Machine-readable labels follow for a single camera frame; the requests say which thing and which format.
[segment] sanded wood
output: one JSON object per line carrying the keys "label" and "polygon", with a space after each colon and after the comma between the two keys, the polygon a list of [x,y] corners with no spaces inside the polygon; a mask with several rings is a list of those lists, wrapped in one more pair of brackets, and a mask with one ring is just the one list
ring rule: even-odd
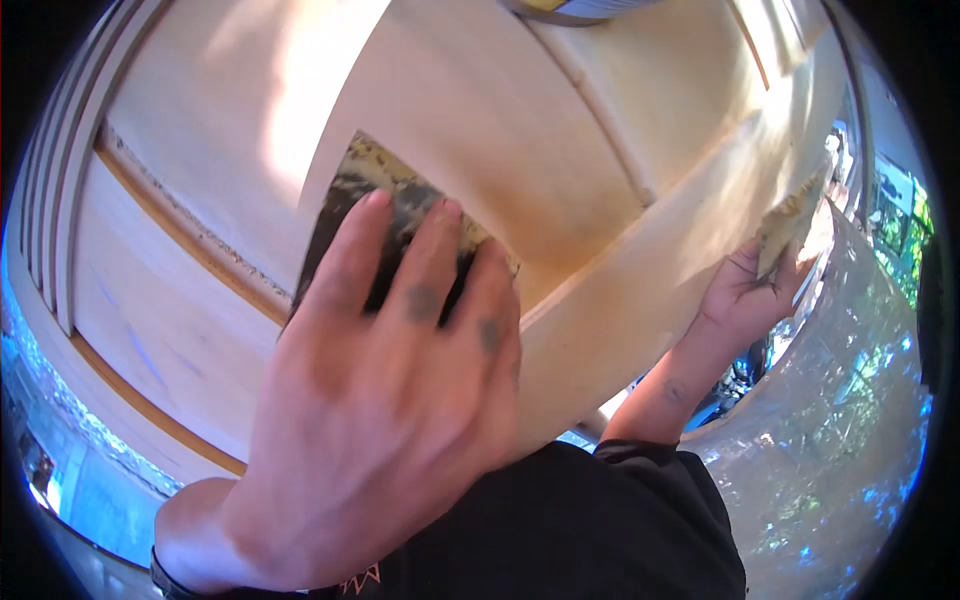
{"label": "sanded wood", "polygon": [[[23,153],[23,160],[21,161],[20,169],[17,171],[17,174],[16,174],[16,177],[17,177],[16,184],[20,185],[19,198],[21,199],[21,201],[24,203],[25,206],[29,205],[29,202],[27,202],[27,197],[26,197],[27,196],[27,175],[30,173],[30,165],[31,165],[31,162],[33,162],[34,160],[35,149],[36,149],[36,133],[30,136],[30,141],[27,143],[27,150]],[[16,202],[14,200],[11,200],[11,206],[13,206],[14,204],[16,204]],[[10,217],[8,217],[9,219],[8,222],[16,223],[17,221],[19,221],[20,229],[18,229],[16,232],[16,240],[17,240],[16,246],[20,249],[20,255],[26,257],[27,249],[25,247],[25,244],[26,244],[27,235],[28,235],[27,210],[26,208],[24,208],[17,212],[19,213],[17,220],[14,221]]]}
{"label": "sanded wood", "polygon": [[753,49],[726,2],[659,2],[602,27],[528,25],[654,200],[763,102]]}
{"label": "sanded wood", "polygon": [[84,67],[90,59],[97,40],[106,24],[113,18],[118,6],[123,3],[114,3],[104,12],[93,30],[87,35],[83,44],[70,61],[63,75],[63,88],[57,95],[54,103],[50,131],[46,137],[45,157],[41,163],[39,173],[40,184],[36,189],[37,206],[39,213],[35,214],[36,233],[34,243],[41,260],[38,274],[43,285],[43,301],[51,311],[56,309],[56,294],[54,293],[54,213],[60,206],[60,185],[63,175],[63,155],[75,132],[79,107],[83,105],[88,88],[81,83]]}
{"label": "sanded wood", "polygon": [[106,111],[105,102],[116,86],[118,74],[131,57],[136,43],[146,34],[166,4],[166,0],[125,0],[107,23],[81,75],[81,84],[88,84],[89,92],[81,102],[82,109],[78,108],[76,129],[64,155],[60,206],[53,207],[56,218],[54,278],[57,320],[67,334],[73,330],[71,263],[77,202],[86,164],[93,152],[93,137]]}
{"label": "sanded wood", "polygon": [[74,260],[77,330],[154,406],[246,461],[280,327],[187,253],[96,155]]}
{"label": "sanded wood", "polygon": [[782,0],[786,6],[804,48],[816,46],[817,40],[830,29],[830,18],[823,0]]}
{"label": "sanded wood", "polygon": [[66,81],[66,73],[60,75],[54,91],[47,99],[47,107],[43,111],[43,120],[36,130],[36,157],[34,159],[34,169],[30,174],[27,195],[30,197],[30,211],[28,217],[30,222],[29,248],[27,249],[27,263],[30,265],[30,275],[34,280],[34,285],[39,288],[43,285],[41,273],[44,256],[40,249],[40,223],[43,217],[43,183],[46,181],[47,166],[50,159],[50,138],[56,135],[54,127],[57,123],[57,99],[60,97],[63,84]]}
{"label": "sanded wood", "polygon": [[238,277],[235,273],[228,271],[222,262],[216,260],[189,232],[171,219],[167,212],[160,209],[157,206],[156,199],[151,197],[150,193],[144,188],[143,183],[138,181],[127,170],[110,148],[105,145],[103,140],[97,140],[94,144],[94,151],[117,182],[130,194],[137,205],[163,229],[163,232],[166,233],[170,239],[180,245],[186,253],[190,254],[194,260],[203,265],[211,275],[219,279],[234,294],[259,310],[265,317],[280,326],[286,324],[287,312],[278,310],[274,305],[263,301],[257,291],[250,286],[248,279]]}
{"label": "sanded wood", "polygon": [[49,124],[50,110],[50,103],[47,103],[43,107],[40,120],[36,124],[33,135],[33,148],[30,151],[30,157],[27,161],[27,188],[24,195],[23,238],[20,240],[20,250],[27,260],[27,269],[31,272],[34,269],[34,247],[31,242],[33,241],[32,238],[34,234],[34,201],[36,200],[34,189],[36,188],[36,171],[40,164],[43,134],[46,131],[46,126]]}
{"label": "sanded wood", "polygon": [[809,178],[840,109],[837,53],[824,36],[669,196],[524,315],[519,453],[652,367],[686,331],[719,262]]}
{"label": "sanded wood", "polygon": [[[11,206],[22,212],[22,204]],[[7,269],[16,302],[43,355],[77,399],[110,430],[145,459],[185,484],[206,477],[242,474],[244,466],[166,417],[133,390],[82,337],[67,338],[43,304],[26,262],[11,250],[18,232],[7,229]]]}
{"label": "sanded wood", "polygon": [[319,213],[299,207],[307,169],[386,5],[174,3],[108,109],[109,127],[154,184],[147,191],[215,235],[212,255],[249,264],[252,285],[263,278],[282,291],[284,310]]}
{"label": "sanded wood", "polygon": [[384,11],[317,146],[304,214],[319,210],[358,129],[506,244],[524,309],[649,201],[564,73],[494,2],[402,0]]}
{"label": "sanded wood", "polygon": [[784,0],[727,0],[739,12],[767,78],[788,75],[806,50]]}

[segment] paint can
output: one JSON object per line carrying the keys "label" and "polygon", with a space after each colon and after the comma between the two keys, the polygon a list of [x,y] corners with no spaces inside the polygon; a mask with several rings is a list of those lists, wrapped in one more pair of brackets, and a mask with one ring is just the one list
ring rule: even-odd
{"label": "paint can", "polygon": [[587,27],[660,0],[500,0],[517,14],[544,23]]}

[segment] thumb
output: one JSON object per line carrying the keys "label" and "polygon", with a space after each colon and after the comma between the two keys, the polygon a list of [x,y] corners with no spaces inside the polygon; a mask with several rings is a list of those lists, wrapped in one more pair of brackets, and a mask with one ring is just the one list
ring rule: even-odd
{"label": "thumb", "polygon": [[811,261],[803,266],[797,265],[797,255],[800,253],[800,242],[794,240],[787,244],[780,255],[780,265],[777,276],[774,278],[774,295],[777,297],[777,307],[782,318],[793,313],[793,298],[804,284],[807,272],[812,267]]}

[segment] person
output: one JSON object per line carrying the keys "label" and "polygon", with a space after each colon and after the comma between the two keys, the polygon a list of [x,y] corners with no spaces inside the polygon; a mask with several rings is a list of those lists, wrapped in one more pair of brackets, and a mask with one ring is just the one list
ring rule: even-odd
{"label": "person", "polygon": [[157,513],[168,597],[744,598],[720,493],[677,444],[736,354],[793,312],[796,245],[772,283],[756,281],[757,238],[719,266],[592,456],[554,442],[511,464],[520,312],[505,251],[478,248],[438,328],[462,215],[440,201],[364,314],[391,202],[379,190],[350,211],[277,342],[244,475],[186,486]]}

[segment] black shirt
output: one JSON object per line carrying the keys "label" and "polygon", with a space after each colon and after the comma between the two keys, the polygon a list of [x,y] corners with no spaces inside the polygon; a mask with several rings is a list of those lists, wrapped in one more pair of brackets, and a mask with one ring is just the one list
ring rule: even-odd
{"label": "black shirt", "polygon": [[[154,560],[161,588],[178,588]],[[340,586],[224,598],[744,598],[720,492],[674,445],[554,442],[481,478],[444,516]],[[171,594],[172,598],[197,597]]]}

